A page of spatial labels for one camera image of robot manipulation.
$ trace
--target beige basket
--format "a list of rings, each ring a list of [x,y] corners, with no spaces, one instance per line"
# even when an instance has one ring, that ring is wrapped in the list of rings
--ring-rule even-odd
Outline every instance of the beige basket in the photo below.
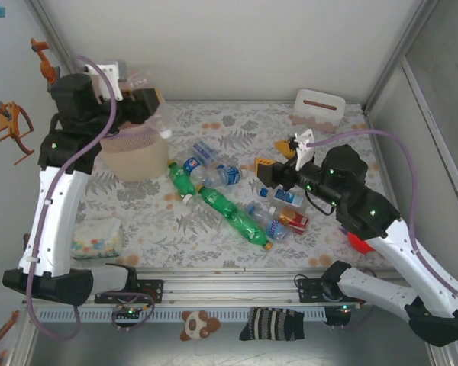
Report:
[[[168,146],[146,125],[123,129],[100,144],[100,157],[121,181],[158,178],[168,169]]]

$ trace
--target brown and white plush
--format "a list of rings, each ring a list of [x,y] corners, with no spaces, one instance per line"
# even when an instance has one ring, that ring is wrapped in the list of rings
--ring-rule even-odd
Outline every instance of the brown and white plush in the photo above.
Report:
[[[185,329],[180,336],[182,341],[207,338],[210,333],[221,328],[221,322],[217,318],[209,318],[204,310],[184,311],[182,319],[185,321]]]

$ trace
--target green plastic bottle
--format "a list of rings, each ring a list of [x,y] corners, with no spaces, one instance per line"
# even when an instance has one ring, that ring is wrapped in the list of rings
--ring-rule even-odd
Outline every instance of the green plastic bottle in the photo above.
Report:
[[[266,238],[265,230],[247,216],[245,212],[237,210],[227,221],[248,242],[262,246],[265,250],[270,250],[273,247],[273,244]]]
[[[190,181],[190,177],[186,174],[185,170],[175,163],[174,160],[168,161],[169,179],[178,190],[179,195],[184,198],[187,194],[196,195],[197,190]]]
[[[233,212],[237,211],[237,206],[230,202],[224,195],[213,188],[206,188],[203,185],[197,187],[197,191],[202,199],[210,207],[224,215],[227,219],[232,217]]]

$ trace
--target tissue box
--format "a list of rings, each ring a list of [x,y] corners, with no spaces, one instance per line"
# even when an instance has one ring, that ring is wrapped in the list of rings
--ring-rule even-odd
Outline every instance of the tissue box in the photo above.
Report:
[[[336,132],[344,116],[346,102],[342,97],[302,89],[293,108],[292,124],[324,132]]]
[[[71,250],[74,259],[118,257],[122,253],[121,221],[115,217],[86,220],[74,232]]]

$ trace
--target floral tablecloth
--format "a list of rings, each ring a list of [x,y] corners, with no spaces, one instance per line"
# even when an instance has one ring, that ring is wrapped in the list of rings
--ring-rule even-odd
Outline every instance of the floral tablecloth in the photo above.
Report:
[[[209,146],[221,151],[231,165],[247,168],[249,176],[236,187],[225,188],[233,202],[247,206],[259,204],[254,174],[254,158],[284,161],[273,147],[290,133],[303,131],[289,119],[291,104],[283,103],[172,103],[173,137],[168,140],[169,155],[177,156],[194,138],[203,137]],[[358,104],[348,104],[338,133],[366,127]],[[314,132],[315,139],[329,135]],[[348,139],[368,165],[367,184],[383,194],[379,166],[366,135]],[[327,150],[339,143],[316,149],[320,164]],[[79,205],[77,224],[85,219],[117,217],[122,220],[124,248],[121,257],[112,259],[139,267],[245,267],[295,268],[326,267],[335,260],[352,265],[389,266],[378,253],[361,255],[350,247],[339,231],[334,215],[326,217],[314,208],[307,209],[311,222],[303,235],[276,243],[265,252],[249,244],[228,225],[219,230],[208,227],[199,216],[180,202],[167,175],[135,183],[119,181],[102,160],[94,172]]]

